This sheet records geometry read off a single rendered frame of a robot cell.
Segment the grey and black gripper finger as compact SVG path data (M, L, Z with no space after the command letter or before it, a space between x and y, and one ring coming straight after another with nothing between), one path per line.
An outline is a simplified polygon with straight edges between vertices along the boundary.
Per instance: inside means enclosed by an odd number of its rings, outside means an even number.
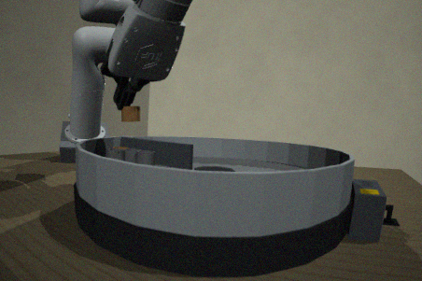
M127 87L128 87L129 79L127 77L116 77L112 75L108 70L108 59L109 59L109 54L107 55L107 57L105 58L105 61L100 67L101 73L107 77L114 78L116 83L119 85L119 86L117 85L117 88L113 96L113 100L114 100L114 103L116 103L118 110L122 110L124 107L127 95L128 95Z
M132 101L134 101L134 97L138 91L141 91L141 89L147 85L149 82L154 81L160 81L160 80L145 80L145 79L139 79L139 78L131 78L131 80L128 82L128 95L125 101L124 106L130 106Z

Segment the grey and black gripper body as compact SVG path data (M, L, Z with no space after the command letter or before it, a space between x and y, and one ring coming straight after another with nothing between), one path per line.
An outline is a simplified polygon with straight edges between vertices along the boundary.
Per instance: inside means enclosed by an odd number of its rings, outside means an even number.
M183 21L164 21L148 15L135 4L129 5L105 53L107 57L110 52L109 72L117 77L166 79L178 54L185 27Z

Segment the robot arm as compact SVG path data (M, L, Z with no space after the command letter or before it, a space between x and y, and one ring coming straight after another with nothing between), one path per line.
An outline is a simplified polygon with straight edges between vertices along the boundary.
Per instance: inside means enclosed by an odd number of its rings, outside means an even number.
M148 15L170 22L182 22L192 0L79 0L82 20L112 23L116 27L130 4ZM116 28L86 26L75 31L72 39L73 72L70 124L65 136L73 143L106 136L101 126L105 75L98 66L106 59L106 50Z

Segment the grey metal ring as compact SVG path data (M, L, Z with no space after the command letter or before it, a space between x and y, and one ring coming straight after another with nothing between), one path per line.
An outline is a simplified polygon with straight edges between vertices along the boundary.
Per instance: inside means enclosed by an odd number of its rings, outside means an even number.
M125 162L125 149L122 150L122 148L109 148L107 150L107 157Z
M137 163L146 165L155 165L155 151L138 150Z
M125 161L126 162L137 163L136 152L138 150L142 150L142 149L138 149L138 148L125 148Z

